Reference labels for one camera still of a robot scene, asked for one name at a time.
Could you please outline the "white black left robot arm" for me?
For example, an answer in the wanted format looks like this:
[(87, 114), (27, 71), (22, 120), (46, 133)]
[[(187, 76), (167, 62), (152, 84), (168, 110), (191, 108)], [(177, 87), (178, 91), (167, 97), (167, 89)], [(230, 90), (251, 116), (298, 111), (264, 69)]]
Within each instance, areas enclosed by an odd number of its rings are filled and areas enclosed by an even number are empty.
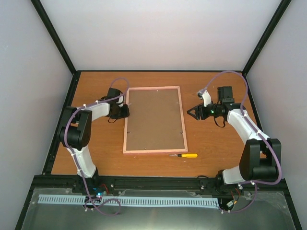
[(83, 187), (89, 193), (96, 192), (100, 187), (98, 169), (89, 151), (92, 122), (101, 117), (114, 121), (129, 117), (129, 106), (125, 104), (126, 93), (110, 87), (106, 96), (91, 104), (67, 106), (64, 109), (57, 138), (70, 153), (77, 175), (84, 179)]

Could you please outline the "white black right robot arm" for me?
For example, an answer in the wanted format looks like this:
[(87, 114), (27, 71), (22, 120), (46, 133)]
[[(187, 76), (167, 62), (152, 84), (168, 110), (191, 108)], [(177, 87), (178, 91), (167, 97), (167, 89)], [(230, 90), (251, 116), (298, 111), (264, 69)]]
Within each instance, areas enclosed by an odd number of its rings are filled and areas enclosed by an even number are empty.
[(239, 165), (219, 171), (218, 180), (223, 184), (237, 184), (239, 187), (248, 183), (278, 184), (282, 179), (281, 143), (261, 131), (249, 117), (243, 104), (235, 102), (232, 87), (219, 87), (216, 103), (211, 100), (206, 89), (198, 91), (197, 95), (203, 102), (187, 113), (196, 120), (223, 118), (223, 123), (230, 124), (244, 144)]

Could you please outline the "pink picture frame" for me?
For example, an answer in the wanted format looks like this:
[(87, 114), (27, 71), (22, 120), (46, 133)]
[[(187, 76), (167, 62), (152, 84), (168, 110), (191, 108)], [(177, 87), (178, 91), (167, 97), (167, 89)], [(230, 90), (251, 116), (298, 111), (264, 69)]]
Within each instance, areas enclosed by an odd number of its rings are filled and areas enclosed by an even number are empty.
[(179, 86), (131, 87), (126, 104), (123, 154), (173, 154), (188, 151)]

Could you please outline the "yellow handled screwdriver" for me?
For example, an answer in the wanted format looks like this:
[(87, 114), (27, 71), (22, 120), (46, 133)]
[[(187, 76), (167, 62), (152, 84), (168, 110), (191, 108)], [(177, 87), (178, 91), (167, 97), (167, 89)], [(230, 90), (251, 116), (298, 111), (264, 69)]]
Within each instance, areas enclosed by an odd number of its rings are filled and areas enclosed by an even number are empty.
[(170, 157), (178, 157), (178, 158), (197, 158), (197, 153), (186, 153), (186, 154), (170, 154)]

